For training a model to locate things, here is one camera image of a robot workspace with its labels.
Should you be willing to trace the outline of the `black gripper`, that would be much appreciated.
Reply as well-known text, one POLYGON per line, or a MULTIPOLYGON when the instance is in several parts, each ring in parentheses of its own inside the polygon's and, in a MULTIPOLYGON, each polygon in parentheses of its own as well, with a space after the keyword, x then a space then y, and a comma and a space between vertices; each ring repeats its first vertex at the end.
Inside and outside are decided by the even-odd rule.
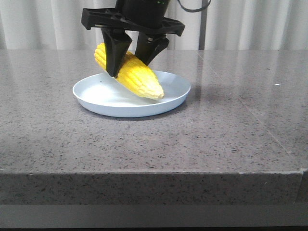
POLYGON ((87 30, 102 28, 110 76, 117 78, 132 42, 125 30, 140 32, 135 56, 145 65, 168 47, 166 34, 182 35, 185 25, 165 17, 168 5, 168 0, 118 0, 113 8, 83 9, 81 24, 87 30))

